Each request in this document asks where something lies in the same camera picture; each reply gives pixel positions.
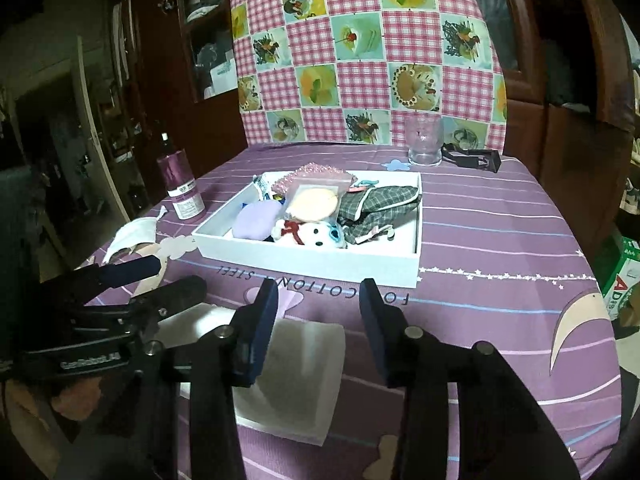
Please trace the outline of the person's left hand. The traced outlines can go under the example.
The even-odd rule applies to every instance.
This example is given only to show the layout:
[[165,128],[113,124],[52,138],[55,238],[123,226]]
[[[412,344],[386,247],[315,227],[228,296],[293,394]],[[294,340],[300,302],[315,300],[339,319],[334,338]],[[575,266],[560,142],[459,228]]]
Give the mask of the person's left hand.
[[51,400],[52,410],[74,422],[83,422],[102,399],[101,377],[79,379]]

